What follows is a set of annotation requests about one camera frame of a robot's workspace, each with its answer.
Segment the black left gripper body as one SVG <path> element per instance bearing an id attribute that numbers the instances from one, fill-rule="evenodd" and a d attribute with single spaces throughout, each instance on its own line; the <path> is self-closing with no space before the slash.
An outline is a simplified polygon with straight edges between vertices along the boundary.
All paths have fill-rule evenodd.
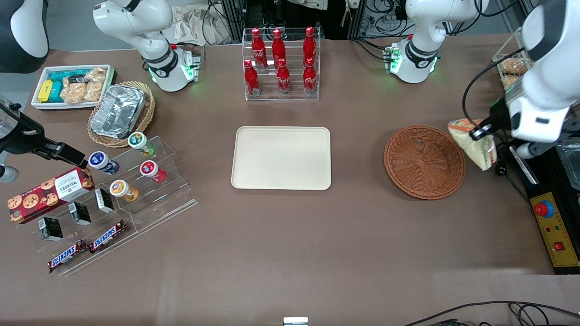
<path id="1" fill-rule="evenodd" d="M 499 130 L 509 131 L 512 128 L 509 108 L 506 105 L 505 97 L 497 99 L 489 109 L 489 131 Z"/>

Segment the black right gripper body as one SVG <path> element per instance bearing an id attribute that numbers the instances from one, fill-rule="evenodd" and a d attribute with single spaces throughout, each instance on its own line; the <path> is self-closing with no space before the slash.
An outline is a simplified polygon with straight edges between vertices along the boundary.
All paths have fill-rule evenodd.
<path id="1" fill-rule="evenodd" d="M 45 130 L 20 112 L 19 106 L 1 107 L 0 149 L 9 154 L 38 154 L 45 150 Z"/>

